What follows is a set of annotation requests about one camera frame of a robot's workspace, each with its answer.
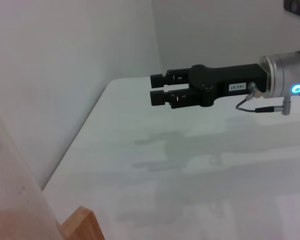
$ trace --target blue led ring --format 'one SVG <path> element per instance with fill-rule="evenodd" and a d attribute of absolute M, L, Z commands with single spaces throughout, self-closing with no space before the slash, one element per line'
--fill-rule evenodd
<path fill-rule="evenodd" d="M 300 93 L 300 84 L 294 85 L 294 86 L 292 87 L 292 89 L 291 89 L 291 92 L 292 92 L 293 94 L 299 94 L 299 93 Z"/>

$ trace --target white table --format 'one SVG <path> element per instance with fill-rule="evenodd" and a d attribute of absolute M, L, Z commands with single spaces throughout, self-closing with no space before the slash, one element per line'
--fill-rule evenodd
<path fill-rule="evenodd" d="M 108 85 L 43 191 L 57 219 L 83 205 L 107 240 L 300 240 L 300 97 L 283 116 L 235 110 L 244 96 L 152 107 L 150 90 Z"/>

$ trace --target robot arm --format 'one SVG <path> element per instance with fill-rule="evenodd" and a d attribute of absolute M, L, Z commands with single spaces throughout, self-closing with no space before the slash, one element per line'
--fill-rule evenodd
<path fill-rule="evenodd" d="M 171 108 L 190 106 L 210 107 L 218 98 L 247 95 L 236 109 L 254 112 L 290 113 L 290 97 L 300 96 L 300 51 L 261 57 L 259 64 L 248 64 L 221 68 L 209 68 L 194 65 L 187 69 L 168 70 L 162 74 L 151 76 L 152 88 L 164 85 L 188 84 L 186 89 L 152 91 L 153 106 L 169 103 Z M 248 110 L 240 106 L 259 98 L 284 97 L 282 106 L 269 106 Z"/>

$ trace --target label sticker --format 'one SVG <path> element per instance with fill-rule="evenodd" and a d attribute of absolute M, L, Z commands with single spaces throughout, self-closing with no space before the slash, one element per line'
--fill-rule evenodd
<path fill-rule="evenodd" d="M 246 89 L 247 89 L 246 82 L 229 85 L 229 91 L 239 91 L 239 90 L 246 90 Z"/>

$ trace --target wooden block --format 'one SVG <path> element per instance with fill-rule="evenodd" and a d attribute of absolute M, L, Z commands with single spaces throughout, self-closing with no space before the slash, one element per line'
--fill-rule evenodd
<path fill-rule="evenodd" d="M 105 240 L 93 211 L 80 206 L 60 227 L 67 240 Z"/>

